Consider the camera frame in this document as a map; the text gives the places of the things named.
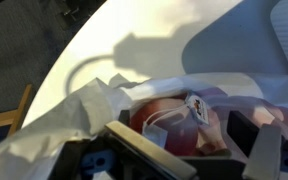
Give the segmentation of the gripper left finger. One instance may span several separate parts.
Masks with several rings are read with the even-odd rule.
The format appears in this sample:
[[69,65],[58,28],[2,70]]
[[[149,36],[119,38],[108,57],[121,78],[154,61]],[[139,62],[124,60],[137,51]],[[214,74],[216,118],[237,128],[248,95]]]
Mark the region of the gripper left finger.
[[197,171],[193,166],[173,156],[119,121],[112,121],[106,124],[105,128],[118,141],[137,152],[161,173],[175,180],[192,180],[196,175]]

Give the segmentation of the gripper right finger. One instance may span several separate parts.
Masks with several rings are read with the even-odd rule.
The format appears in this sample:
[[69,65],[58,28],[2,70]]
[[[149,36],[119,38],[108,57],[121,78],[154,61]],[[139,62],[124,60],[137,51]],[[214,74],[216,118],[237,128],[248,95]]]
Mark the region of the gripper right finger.
[[264,124],[259,130],[242,177],[245,180],[278,180],[281,145],[281,129]]

